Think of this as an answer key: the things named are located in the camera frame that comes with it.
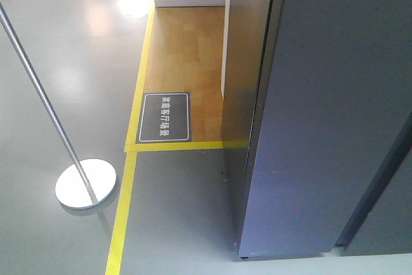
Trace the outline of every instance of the wooden floor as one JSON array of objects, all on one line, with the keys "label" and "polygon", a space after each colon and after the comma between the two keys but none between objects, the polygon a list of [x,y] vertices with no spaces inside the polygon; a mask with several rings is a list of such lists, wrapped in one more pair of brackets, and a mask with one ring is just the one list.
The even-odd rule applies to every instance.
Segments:
[{"label": "wooden floor", "polygon": [[221,140],[223,7],[157,8],[144,91],[191,94],[192,140]]}]

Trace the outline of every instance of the metal pole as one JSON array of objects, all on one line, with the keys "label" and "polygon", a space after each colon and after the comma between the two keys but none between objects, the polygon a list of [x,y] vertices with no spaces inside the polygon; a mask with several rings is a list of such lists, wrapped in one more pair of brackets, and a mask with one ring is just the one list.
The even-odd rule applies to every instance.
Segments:
[{"label": "metal pole", "polygon": [[59,133],[64,146],[66,147],[71,159],[73,160],[73,163],[75,164],[77,171],[79,172],[80,176],[83,179],[84,185],[86,186],[86,189],[89,193],[89,196],[91,198],[91,201],[93,203],[97,202],[97,198],[95,195],[95,192],[93,191],[93,188],[91,187],[90,181],[88,179],[88,177],[86,176],[82,165],[79,162],[79,158],[77,157],[75,150],[73,149],[73,146],[71,146],[71,143],[69,141],[69,138],[67,137],[66,132],[64,131],[62,124],[60,123],[59,118],[57,117],[56,112],[53,109],[52,104],[50,103],[49,98],[47,97],[47,94],[42,86],[42,84],[40,83],[39,78],[37,77],[36,72],[33,69],[33,66],[29,60],[29,58],[27,57],[27,54],[25,52],[25,50],[23,49],[23,46],[20,43],[20,40],[16,34],[16,32],[14,31],[14,28],[10,22],[10,20],[8,19],[8,16],[6,14],[6,11],[4,10],[2,4],[0,3],[0,21],[1,24],[3,25],[3,28],[5,29],[7,36],[9,37],[10,41],[13,44],[13,47],[16,51],[16,53],[18,54],[21,63],[23,64],[30,80],[33,83],[34,88],[36,89],[37,93],[40,96],[41,101],[44,104],[44,107],[46,108],[47,113],[49,114],[51,121],[53,122],[54,126],[57,129],[57,132]]}]

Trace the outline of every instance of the yellow floor line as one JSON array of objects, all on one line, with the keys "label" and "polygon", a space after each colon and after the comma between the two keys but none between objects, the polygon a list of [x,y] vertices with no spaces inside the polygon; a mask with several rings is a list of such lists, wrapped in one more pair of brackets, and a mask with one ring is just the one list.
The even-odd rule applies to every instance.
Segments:
[{"label": "yellow floor line", "polygon": [[210,142],[173,142],[173,143],[150,143],[130,144],[124,148],[125,152],[134,151],[187,151],[190,149],[222,149],[222,141]]},{"label": "yellow floor line", "polygon": [[137,153],[127,153],[122,188],[120,190],[120,197],[116,212],[115,226],[111,237],[108,264],[106,265],[106,275],[120,274],[136,163]]},{"label": "yellow floor line", "polygon": [[[151,34],[153,30],[153,16],[155,13],[154,5],[149,11],[147,18],[147,26],[142,48],[142,56],[140,58],[140,67],[138,72],[135,96],[131,117],[129,121],[129,129],[127,138],[136,138],[138,118],[140,116],[140,102],[142,101],[143,86],[147,71],[147,60],[149,58],[149,47]],[[117,205],[117,213],[115,218],[115,226],[111,237],[110,250],[108,256],[108,264],[106,265],[106,275],[119,275],[122,266],[124,240],[126,238],[127,218],[129,216],[129,208],[131,194],[133,191],[133,180],[136,171],[137,152],[128,152],[126,155],[126,164],[124,166],[124,176],[122,187],[120,189],[120,197]]]},{"label": "yellow floor line", "polygon": [[222,141],[211,142],[173,142],[173,143],[151,143],[151,144],[136,144],[136,135],[140,112],[142,109],[142,97],[147,73],[147,62],[149,60],[149,49],[151,44],[151,36],[153,31],[153,21],[155,8],[149,11],[147,18],[147,27],[142,48],[142,56],[140,59],[140,67],[137,77],[136,90],[133,98],[133,105],[127,130],[125,152],[126,164],[124,167],[124,176],[122,187],[120,189],[120,197],[117,206],[115,218],[115,226],[111,238],[108,264],[106,266],[106,275],[120,275],[122,267],[122,258],[124,250],[124,242],[126,239],[127,219],[129,216],[131,196],[133,192],[133,180],[135,178],[138,153],[141,151],[181,151],[189,149],[221,149],[223,148]]},{"label": "yellow floor line", "polygon": [[153,5],[149,12],[147,19],[147,27],[145,33],[145,39],[142,48],[142,57],[140,58],[139,73],[137,76],[137,84],[135,90],[135,96],[133,99],[133,105],[131,108],[131,116],[129,121],[129,129],[127,130],[126,145],[136,143],[137,127],[140,118],[140,111],[142,109],[142,97],[144,83],[146,80],[147,63],[149,62],[150,43],[153,32],[153,21],[155,18],[155,6]]}]

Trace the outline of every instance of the black sign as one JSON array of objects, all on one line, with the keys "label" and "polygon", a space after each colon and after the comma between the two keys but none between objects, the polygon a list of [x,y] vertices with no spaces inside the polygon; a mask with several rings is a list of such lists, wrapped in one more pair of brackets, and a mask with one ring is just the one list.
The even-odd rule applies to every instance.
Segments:
[{"label": "black sign", "polygon": [[138,142],[190,142],[189,93],[145,93]]}]

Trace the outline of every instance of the round metal base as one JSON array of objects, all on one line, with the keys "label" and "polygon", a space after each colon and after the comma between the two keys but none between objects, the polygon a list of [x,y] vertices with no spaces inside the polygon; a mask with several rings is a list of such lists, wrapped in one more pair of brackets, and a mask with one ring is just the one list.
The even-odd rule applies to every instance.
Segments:
[{"label": "round metal base", "polygon": [[73,164],[61,174],[56,183],[57,199],[61,204],[72,209],[88,209],[96,206],[111,194],[116,184],[115,168],[110,163],[100,159],[87,159],[80,163],[90,181],[97,202],[91,201],[86,186]]}]

